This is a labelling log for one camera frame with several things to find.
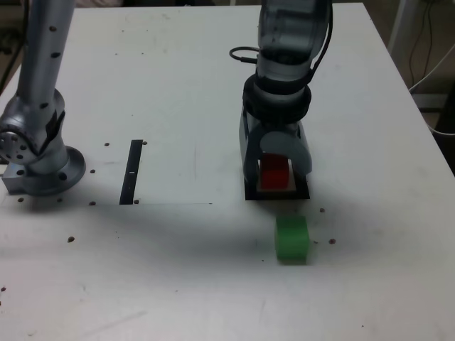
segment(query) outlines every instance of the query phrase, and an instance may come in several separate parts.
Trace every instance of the metal robot arm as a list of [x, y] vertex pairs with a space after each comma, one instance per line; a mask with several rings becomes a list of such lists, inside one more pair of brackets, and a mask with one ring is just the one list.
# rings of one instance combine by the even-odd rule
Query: metal robot arm
[[[263, 0], [257, 60], [233, 56], [231, 51], [235, 59], [257, 63], [256, 73], [245, 83], [240, 120], [247, 200], [309, 197], [305, 177], [311, 172], [311, 156], [300, 120], [308, 111], [308, 83], [325, 55], [332, 25], [331, 0]], [[271, 154], [275, 160], [277, 156], [286, 159], [286, 167], [287, 160], [291, 161], [292, 193], [257, 191], [258, 184], [264, 182], [258, 161]], [[283, 190], [284, 186], [271, 189]]]
[[82, 154], [65, 146], [65, 103], [55, 89], [75, 0], [34, 0], [16, 95], [0, 118], [0, 154], [10, 163], [3, 182], [11, 194], [50, 195], [76, 184]]

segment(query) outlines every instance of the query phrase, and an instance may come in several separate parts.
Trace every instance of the white table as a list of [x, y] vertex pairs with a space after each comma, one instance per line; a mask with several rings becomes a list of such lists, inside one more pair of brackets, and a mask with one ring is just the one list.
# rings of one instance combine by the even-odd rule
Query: white table
[[[228, 51], [256, 45], [258, 16], [75, 12], [58, 89], [87, 172], [56, 197], [0, 187], [0, 340], [455, 338], [455, 180], [362, 5], [335, 5], [311, 83], [311, 199], [243, 200], [254, 66]], [[132, 139], [140, 203], [119, 206]], [[294, 211], [318, 242], [308, 266], [275, 258], [274, 217]]]

